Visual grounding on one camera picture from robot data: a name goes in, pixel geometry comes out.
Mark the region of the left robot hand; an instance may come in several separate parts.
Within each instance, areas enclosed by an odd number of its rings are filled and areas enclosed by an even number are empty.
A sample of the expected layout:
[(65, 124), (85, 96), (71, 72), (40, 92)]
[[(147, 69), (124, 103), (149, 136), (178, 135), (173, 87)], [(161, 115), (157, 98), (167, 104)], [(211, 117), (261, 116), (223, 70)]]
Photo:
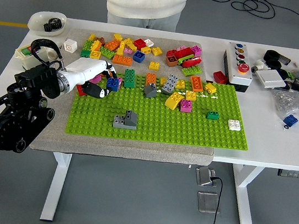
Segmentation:
[(110, 78), (109, 72), (111, 72), (113, 78), (117, 78), (114, 66), (108, 61), (81, 57), (66, 66), (64, 70), (57, 72), (60, 93), (67, 94), (76, 85), (84, 85), (82, 91), (85, 94), (95, 98), (103, 98), (111, 92), (110, 89), (102, 89), (96, 84), (90, 86), (85, 83), (99, 74), (106, 75), (108, 79)]

